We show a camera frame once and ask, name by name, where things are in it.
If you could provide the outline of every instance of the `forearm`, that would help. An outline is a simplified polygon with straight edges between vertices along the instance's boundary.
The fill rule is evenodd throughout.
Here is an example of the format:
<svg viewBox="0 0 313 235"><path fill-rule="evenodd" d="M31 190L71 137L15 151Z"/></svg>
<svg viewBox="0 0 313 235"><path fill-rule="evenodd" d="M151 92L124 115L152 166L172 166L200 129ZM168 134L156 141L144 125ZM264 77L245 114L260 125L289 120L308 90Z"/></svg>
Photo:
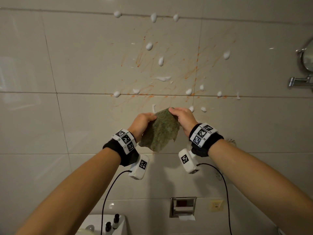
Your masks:
<svg viewBox="0 0 313 235"><path fill-rule="evenodd" d="M213 144L209 156L288 235L313 233L312 200L279 172L225 140Z"/></svg>
<svg viewBox="0 0 313 235"><path fill-rule="evenodd" d="M105 148L69 175L31 214L17 235L70 235L99 201L120 156Z"/></svg>

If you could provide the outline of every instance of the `toilet paper holder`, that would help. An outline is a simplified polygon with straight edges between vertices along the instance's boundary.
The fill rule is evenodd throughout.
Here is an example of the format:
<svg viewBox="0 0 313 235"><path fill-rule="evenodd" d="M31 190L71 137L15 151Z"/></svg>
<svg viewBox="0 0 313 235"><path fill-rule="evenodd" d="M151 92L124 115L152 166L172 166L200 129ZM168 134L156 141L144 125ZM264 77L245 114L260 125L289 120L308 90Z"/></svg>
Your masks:
<svg viewBox="0 0 313 235"><path fill-rule="evenodd" d="M170 218L194 215L196 199L196 197L171 197Z"/></svg>

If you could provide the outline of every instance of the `wall socket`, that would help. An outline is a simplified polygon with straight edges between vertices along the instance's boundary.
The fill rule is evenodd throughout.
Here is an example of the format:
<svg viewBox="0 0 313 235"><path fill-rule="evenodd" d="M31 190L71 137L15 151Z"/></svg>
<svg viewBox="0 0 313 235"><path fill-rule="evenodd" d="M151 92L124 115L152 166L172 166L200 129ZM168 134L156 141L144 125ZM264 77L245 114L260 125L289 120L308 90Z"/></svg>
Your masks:
<svg viewBox="0 0 313 235"><path fill-rule="evenodd" d="M223 211L224 200L211 200L210 201L210 212L219 212Z"/></svg>

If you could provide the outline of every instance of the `green cloth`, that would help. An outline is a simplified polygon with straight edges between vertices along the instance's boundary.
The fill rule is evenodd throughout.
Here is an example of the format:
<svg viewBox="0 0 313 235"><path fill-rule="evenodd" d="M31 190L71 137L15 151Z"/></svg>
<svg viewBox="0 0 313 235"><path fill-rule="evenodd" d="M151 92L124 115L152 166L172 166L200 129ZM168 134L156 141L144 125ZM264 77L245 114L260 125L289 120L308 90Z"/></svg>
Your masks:
<svg viewBox="0 0 313 235"><path fill-rule="evenodd" d="M178 118L168 111L168 108L157 112L156 116L156 120L148 123L139 146L159 152L171 139L176 140L180 123Z"/></svg>

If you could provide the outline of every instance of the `black cable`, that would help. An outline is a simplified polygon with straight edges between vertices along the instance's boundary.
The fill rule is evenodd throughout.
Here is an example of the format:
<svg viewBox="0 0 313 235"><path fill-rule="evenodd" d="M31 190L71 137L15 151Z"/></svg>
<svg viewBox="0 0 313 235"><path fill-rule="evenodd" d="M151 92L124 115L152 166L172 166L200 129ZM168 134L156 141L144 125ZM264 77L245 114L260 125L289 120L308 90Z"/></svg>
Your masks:
<svg viewBox="0 0 313 235"><path fill-rule="evenodd" d="M211 164L208 164L208 163L199 163L199 164L197 164L197 166L200 166L200 165L209 165L209 166L211 166L211 167L214 167L214 168L218 171L218 173L221 174L221 176L222 176L222 178L223 178L223 181L224 181L224 184L225 184L225 188L226 188L226 197L227 197L227 206L228 206L229 231L230 231L230 235L233 235L233 234L232 234L232 229L231 229L231 227L230 227L230 214L229 214L228 190L227 190L227 185L226 185L226 181L225 181L225 179L224 179L224 177L223 177L223 174L222 174L215 166L213 166L213 165L211 165Z"/></svg>
<svg viewBox="0 0 313 235"><path fill-rule="evenodd" d="M114 183L116 182L116 180L117 180L117 178L120 176L120 175L122 175L124 172L131 172L131 171L123 171L123 172L121 172L116 178L115 178L115 180L114 180L114 182L112 183L112 185L111 185L111 187L110 187L110 189L109 189L109 191L108 191L108 193L106 194L106 197L105 197L105 199L104 199L104 202L103 202L103 207L102 207L102 217L101 217L101 233L100 233L100 235L102 235L102 226L103 226L103 211L104 211L104 204L105 204L105 201L106 201L106 199L107 199L107 197L108 197L108 195L109 195L109 193L110 193L110 190L112 189L112 186L114 185Z"/></svg>

